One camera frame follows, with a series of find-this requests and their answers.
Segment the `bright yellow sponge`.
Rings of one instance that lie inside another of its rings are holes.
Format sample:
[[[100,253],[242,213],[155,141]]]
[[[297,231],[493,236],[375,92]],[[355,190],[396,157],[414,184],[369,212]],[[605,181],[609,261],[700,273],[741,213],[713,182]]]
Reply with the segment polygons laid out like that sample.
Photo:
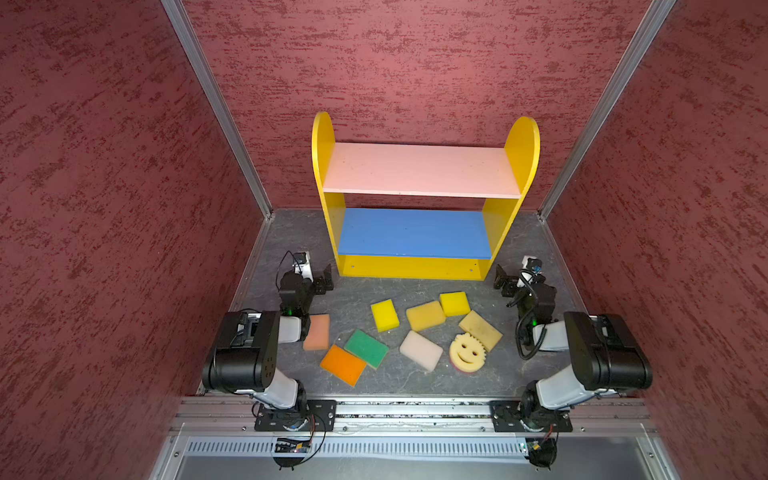
[[[469,300],[465,292],[441,293],[439,301],[446,317],[464,316],[471,311]]]
[[[371,311],[379,333],[387,332],[400,326],[399,317],[391,299],[372,304]]]

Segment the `salmon pink sponge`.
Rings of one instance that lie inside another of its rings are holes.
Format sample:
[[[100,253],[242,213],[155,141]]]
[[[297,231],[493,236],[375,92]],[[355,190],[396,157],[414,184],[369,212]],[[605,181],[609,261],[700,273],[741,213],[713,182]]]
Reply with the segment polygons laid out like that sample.
[[[325,351],[330,346],[330,315],[310,316],[310,328],[303,341],[304,351]]]

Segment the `dark yellow sponge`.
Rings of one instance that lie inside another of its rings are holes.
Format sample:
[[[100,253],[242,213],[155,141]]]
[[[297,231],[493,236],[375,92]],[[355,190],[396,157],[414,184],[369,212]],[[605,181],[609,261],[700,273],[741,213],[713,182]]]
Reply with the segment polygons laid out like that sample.
[[[406,317],[410,328],[416,332],[441,325],[446,321],[446,315],[439,301],[408,308]]]

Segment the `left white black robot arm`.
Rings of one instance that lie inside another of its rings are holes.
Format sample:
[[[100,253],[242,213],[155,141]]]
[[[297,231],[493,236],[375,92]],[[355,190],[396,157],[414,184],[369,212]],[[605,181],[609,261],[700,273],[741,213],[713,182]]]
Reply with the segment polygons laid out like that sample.
[[[333,289],[330,266],[316,279],[292,270],[277,283],[279,310],[226,313],[202,368],[203,387],[249,396],[283,418],[308,415],[303,385],[277,368],[278,346],[307,341],[325,329],[310,316],[310,307],[315,296]]]

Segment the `orange sponge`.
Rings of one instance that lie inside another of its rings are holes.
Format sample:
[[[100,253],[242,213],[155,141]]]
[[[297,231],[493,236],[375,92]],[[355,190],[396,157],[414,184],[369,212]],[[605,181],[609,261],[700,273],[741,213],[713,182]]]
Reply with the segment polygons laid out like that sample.
[[[337,345],[332,345],[320,366],[347,385],[354,387],[365,370],[366,362]]]

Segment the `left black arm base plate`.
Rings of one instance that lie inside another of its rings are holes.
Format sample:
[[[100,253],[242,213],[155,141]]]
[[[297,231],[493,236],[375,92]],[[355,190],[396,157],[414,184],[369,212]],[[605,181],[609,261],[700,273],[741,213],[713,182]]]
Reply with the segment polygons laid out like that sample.
[[[334,429],[338,402],[310,399],[296,408],[273,409],[261,405],[255,414],[254,430],[272,433],[331,432]]]

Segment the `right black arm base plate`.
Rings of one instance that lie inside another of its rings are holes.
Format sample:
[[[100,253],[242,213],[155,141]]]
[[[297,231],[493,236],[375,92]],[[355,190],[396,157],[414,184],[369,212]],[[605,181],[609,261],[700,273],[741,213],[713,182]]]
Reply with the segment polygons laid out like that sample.
[[[571,433],[569,411],[549,410],[521,400],[492,400],[488,403],[496,433]]]

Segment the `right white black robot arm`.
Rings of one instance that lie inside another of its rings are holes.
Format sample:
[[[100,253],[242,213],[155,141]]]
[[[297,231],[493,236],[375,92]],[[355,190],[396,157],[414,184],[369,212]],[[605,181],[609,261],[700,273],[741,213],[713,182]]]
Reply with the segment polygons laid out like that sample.
[[[566,311],[560,320],[553,317],[556,289],[546,283],[539,259],[528,259],[516,275],[497,266],[493,288],[518,311],[514,341],[521,359],[539,353],[569,356],[564,368],[530,382],[518,400],[491,404],[501,430],[563,429],[569,411],[583,402],[651,386],[650,362],[621,316]]]

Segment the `green yellow sponge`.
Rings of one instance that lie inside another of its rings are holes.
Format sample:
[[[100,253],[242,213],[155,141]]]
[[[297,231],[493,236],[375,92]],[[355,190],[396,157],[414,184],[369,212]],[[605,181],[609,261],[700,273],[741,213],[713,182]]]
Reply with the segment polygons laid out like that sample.
[[[350,354],[378,369],[389,352],[389,347],[361,330],[356,330],[344,345]]]

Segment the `smiley face sponge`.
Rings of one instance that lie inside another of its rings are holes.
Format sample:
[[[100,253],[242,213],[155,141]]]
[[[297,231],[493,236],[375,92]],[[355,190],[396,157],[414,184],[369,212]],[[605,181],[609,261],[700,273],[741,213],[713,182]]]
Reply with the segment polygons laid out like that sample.
[[[457,335],[451,342],[449,358],[457,370],[471,374],[485,365],[486,350],[478,339],[464,333]]]

